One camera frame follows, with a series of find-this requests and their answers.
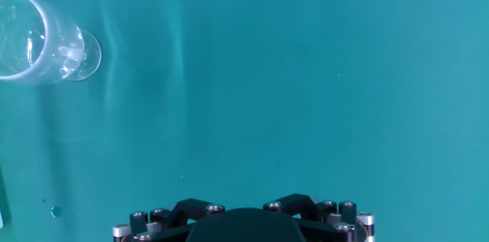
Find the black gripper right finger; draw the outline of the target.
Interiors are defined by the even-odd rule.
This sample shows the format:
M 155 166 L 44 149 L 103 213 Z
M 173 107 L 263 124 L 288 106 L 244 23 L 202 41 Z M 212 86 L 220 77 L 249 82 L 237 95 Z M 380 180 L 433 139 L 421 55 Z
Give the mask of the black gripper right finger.
M 307 241 L 375 241 L 374 215 L 359 211 L 352 201 L 294 193 L 264 203 L 263 209 L 288 215 Z

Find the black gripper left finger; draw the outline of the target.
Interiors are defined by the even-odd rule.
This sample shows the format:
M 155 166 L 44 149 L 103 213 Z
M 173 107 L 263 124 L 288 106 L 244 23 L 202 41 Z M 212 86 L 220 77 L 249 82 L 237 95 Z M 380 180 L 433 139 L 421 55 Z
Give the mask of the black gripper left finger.
M 225 206 L 195 198 L 179 201 L 169 208 L 154 208 L 147 211 L 134 211 L 129 222 L 112 227 L 114 242 L 151 241 L 163 231 L 189 225 L 209 215 L 225 211 Z

